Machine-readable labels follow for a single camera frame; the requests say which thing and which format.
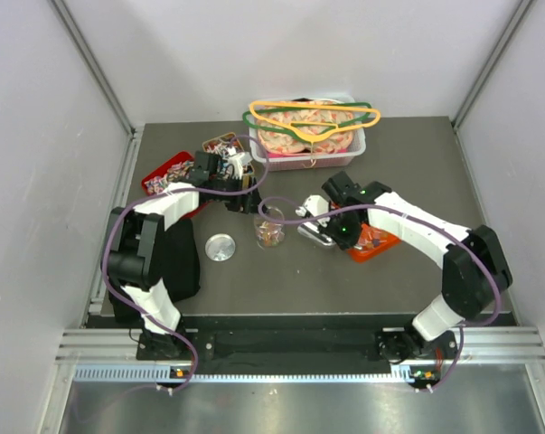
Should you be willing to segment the silver jar lid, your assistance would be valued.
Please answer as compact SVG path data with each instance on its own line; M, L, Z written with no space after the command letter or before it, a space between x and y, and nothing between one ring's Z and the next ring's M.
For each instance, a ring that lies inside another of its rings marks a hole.
M236 242L225 233L212 235L205 243L206 256L215 262L223 262L230 259L236 250Z

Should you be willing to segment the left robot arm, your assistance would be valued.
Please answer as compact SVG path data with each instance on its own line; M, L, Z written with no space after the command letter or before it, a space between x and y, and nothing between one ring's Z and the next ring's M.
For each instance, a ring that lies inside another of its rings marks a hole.
M188 338L175 302L199 290L199 254L190 214L222 202L232 212L255 213L258 182L250 154L199 151L187 171L133 207L108 218L101 270L115 320L138 325L140 360L182 356Z

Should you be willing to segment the white plastic basket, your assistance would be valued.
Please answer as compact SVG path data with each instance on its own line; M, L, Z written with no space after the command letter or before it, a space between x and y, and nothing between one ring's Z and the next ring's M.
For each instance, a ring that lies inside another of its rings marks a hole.
M346 166L365 152L365 130L380 120L370 103L350 96L257 100L242 114L257 140L252 157L271 171Z

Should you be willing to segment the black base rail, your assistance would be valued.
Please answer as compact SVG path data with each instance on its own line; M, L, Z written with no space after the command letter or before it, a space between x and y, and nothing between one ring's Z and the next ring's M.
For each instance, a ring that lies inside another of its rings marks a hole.
M310 314L185 316L179 333L143 332L136 359L188 362L198 374L313 375L387 373L430 350L404 315Z

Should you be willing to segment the orange candy tray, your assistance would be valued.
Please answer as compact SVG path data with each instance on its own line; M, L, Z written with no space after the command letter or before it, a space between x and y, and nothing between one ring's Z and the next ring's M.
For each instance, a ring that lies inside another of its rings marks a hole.
M362 225L362 233L357 244L353 248L344 251L355 262L363 263L398 244L400 244L400 239L397 236L371 226L367 217L367 222Z

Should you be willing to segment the silver metal scoop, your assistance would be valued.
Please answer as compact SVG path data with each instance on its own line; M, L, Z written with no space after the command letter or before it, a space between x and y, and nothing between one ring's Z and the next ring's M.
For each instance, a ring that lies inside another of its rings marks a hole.
M296 228L297 232L319 246L332 248L335 246L334 240L326 234L320 232L319 227L312 222L301 223Z

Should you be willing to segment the gold candy tin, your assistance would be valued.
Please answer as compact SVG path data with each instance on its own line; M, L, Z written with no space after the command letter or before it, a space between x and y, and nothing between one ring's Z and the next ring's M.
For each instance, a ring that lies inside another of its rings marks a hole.
M232 167L229 166L228 157L236 153L246 152L243 145L240 143L240 140L236 138L236 135L233 132L203 142L202 150L220 157L217 175L222 175L224 178L232 175ZM255 174L252 161L244 170L245 174L243 176L253 176Z

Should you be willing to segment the black cloth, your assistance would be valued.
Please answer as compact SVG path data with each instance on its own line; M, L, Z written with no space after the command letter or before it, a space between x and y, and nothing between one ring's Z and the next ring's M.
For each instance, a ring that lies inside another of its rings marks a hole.
M108 279L121 296L128 285L148 292L162 282L175 303L197 294L200 274L190 219L166 227L164 220L141 222L132 214L121 222L108 255Z

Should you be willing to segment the floral fabric item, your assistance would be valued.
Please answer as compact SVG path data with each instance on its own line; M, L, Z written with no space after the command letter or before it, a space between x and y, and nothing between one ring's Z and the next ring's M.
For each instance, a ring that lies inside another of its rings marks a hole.
M298 131L318 136L342 123L353 121L350 111L331 109L264 108L258 111L260 118L254 118L258 139L273 157L295 156L297 154L338 154L347 150L352 143L352 131L337 132L326 140L315 143L302 141L292 136L292 131L280 126L292 124Z

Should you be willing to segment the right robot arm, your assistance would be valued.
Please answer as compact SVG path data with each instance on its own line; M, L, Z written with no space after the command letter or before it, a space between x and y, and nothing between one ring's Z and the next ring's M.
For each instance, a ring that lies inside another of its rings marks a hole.
M386 354L423 358L450 328L475 320L488 306L501 309L512 273L497 233L445 222L405 201L379 182L365 186L340 172L322 186L319 229L343 250L351 250L364 226L385 231L431 259L442 272L441 292L402 332L385 338Z

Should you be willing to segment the clear glass jar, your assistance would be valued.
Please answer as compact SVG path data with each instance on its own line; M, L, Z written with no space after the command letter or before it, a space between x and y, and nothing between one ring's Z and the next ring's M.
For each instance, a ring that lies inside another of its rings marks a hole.
M260 248L277 247L285 238L284 226L280 223L270 222L256 214L253 219L255 235Z

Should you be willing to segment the red candy tray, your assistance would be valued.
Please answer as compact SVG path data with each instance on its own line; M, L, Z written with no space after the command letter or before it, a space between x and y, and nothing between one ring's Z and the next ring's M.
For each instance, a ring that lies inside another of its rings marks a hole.
M167 219L167 225L171 226L182 218L191 219L205 207L199 203L198 194L183 196L175 191L177 187L189 187L186 176L193 167L193 160L191 154L180 152L141 181L146 194L154 196L154 199L134 208L139 221L162 222Z

